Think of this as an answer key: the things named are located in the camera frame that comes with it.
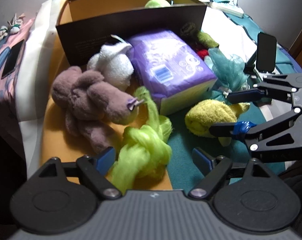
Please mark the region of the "teal mesh bath sponge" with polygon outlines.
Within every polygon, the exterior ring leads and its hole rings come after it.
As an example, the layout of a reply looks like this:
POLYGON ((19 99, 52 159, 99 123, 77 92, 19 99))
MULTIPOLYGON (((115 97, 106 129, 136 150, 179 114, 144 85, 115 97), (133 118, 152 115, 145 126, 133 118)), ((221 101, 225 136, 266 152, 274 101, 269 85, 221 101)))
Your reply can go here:
POLYGON ((226 99, 229 93, 250 88, 249 76, 244 73, 245 62, 241 57, 232 55, 227 58, 219 48, 210 48, 204 62, 208 63, 217 77, 212 89, 204 94, 204 99, 214 99, 230 105, 226 99))

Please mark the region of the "brown plush teddy bear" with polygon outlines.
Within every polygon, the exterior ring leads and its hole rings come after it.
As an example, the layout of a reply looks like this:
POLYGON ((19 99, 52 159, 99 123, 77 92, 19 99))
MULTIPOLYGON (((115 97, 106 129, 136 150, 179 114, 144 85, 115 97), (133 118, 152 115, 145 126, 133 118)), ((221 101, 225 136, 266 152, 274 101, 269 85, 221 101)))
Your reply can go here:
POLYGON ((110 127, 132 123, 144 100, 105 81, 94 70, 72 66, 62 71, 52 84, 52 99, 65 110, 65 127, 74 137, 84 137, 95 153, 109 147, 121 149, 120 135, 110 127))

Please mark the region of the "green plush toy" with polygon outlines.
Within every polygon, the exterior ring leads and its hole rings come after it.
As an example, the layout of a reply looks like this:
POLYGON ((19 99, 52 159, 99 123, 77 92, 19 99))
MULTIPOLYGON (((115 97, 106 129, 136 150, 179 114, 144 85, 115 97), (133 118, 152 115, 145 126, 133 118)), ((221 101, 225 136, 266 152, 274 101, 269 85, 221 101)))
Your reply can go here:
POLYGON ((171 4, 167 0, 149 0, 145 4, 145 8, 164 8, 170 7, 171 4))

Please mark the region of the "red soft ball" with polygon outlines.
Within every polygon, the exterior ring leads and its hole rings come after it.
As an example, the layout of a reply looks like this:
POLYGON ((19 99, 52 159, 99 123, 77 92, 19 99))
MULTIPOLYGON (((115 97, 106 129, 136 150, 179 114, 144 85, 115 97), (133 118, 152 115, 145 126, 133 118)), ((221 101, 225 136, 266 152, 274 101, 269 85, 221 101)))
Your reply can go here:
POLYGON ((204 60, 205 57, 207 57, 209 55, 208 50, 207 49, 200 49, 197 51, 197 55, 204 60))

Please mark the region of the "lime green mesh sponge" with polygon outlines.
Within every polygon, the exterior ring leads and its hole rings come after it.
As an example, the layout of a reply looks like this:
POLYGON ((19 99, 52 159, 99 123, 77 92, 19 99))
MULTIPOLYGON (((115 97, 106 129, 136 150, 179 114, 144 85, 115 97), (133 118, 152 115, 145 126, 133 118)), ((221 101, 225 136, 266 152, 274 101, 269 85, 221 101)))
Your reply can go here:
POLYGON ((133 188, 137 178, 160 181, 172 156, 167 144, 172 132, 170 119, 159 114, 146 87, 139 87, 134 95, 146 105, 148 119, 140 128, 124 129, 123 147, 111 170, 111 183, 122 194, 133 188))

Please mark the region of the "yellow towel toy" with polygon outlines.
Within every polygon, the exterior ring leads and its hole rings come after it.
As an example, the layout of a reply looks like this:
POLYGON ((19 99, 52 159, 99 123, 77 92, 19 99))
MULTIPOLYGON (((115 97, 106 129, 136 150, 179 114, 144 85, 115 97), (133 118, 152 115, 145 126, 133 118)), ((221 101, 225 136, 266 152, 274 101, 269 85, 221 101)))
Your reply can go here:
POLYGON ((192 107, 185 116, 187 129, 199 137, 214 138, 209 128, 214 124, 237 122, 240 115, 250 108, 249 102, 227 105, 206 99, 192 107))

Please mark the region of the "dark green rolled towel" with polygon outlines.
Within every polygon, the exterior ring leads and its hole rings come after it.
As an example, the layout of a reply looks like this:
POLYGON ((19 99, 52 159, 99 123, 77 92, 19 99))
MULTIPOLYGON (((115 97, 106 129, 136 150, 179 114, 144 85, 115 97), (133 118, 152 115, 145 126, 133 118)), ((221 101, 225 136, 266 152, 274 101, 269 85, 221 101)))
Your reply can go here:
POLYGON ((180 36, 188 41, 193 41, 201 44, 206 49, 218 48, 217 43, 209 34, 196 28, 193 22, 188 22, 180 29, 180 36))

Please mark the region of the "purple tissue pack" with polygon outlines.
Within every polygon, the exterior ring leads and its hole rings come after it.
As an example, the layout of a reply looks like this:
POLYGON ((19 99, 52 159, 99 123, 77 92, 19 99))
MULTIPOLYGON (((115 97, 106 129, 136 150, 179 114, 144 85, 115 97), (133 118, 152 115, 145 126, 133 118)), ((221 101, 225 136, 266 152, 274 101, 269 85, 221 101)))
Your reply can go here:
POLYGON ((217 80, 195 51, 170 30, 141 33, 127 41, 136 78, 149 90, 161 115, 201 101, 217 80))

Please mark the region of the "white power strip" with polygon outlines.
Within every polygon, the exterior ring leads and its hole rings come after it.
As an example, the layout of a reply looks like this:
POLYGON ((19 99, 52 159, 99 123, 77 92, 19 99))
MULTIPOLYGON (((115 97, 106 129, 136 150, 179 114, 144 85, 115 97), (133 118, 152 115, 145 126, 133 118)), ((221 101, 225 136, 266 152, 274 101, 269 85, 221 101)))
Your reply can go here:
POLYGON ((231 15, 237 16, 239 18, 243 18, 243 16, 244 16, 244 11, 242 8, 240 8, 236 5, 232 5, 230 3, 210 2, 209 6, 212 9, 217 9, 226 14, 231 14, 231 15))

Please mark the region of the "white fluffy plush toy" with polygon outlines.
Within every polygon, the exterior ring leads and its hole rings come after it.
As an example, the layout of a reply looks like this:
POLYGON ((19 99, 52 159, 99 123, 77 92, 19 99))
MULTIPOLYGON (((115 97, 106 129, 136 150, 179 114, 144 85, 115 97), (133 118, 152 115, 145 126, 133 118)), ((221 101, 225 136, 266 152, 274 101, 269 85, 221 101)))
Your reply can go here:
POLYGON ((117 35, 111 35, 116 44, 104 44, 99 53, 93 55, 88 61, 87 70, 95 70, 104 76, 104 80, 121 91, 130 86, 133 65, 127 52, 132 45, 117 35))

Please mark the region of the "pink patterned pillow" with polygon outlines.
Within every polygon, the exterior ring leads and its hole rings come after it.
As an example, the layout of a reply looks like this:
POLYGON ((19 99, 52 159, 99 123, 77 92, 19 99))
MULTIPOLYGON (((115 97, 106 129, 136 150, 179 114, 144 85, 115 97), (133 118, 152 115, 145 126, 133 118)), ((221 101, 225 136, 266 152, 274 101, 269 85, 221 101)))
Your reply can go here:
POLYGON ((0 41, 0 127, 5 130, 18 125, 14 90, 33 23, 34 19, 25 22, 16 34, 7 34, 0 41))

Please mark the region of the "black smartphone on pillow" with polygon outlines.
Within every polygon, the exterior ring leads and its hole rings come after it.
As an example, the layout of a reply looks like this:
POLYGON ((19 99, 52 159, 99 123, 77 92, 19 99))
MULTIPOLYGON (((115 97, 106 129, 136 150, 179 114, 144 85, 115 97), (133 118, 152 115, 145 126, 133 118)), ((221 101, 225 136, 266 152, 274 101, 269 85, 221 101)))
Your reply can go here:
POLYGON ((10 49, 10 52, 7 56, 7 60, 5 63, 5 67, 2 72, 2 76, 1 76, 2 79, 4 79, 9 74, 14 72, 23 45, 24 45, 24 40, 21 40, 18 43, 16 43, 14 46, 12 46, 12 48, 10 49))

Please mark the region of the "black cardboard shoe box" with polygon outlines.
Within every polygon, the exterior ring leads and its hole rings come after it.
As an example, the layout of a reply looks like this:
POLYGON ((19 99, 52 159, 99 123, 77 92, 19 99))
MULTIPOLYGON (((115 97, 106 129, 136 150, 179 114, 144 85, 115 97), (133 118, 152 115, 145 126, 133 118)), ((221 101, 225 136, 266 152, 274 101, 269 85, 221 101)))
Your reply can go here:
POLYGON ((179 34, 188 22, 201 29, 206 12, 203 2, 167 0, 170 7, 145 8, 148 1, 66 0, 56 29, 69 64, 86 64, 110 35, 127 39, 156 29, 169 29, 179 34))

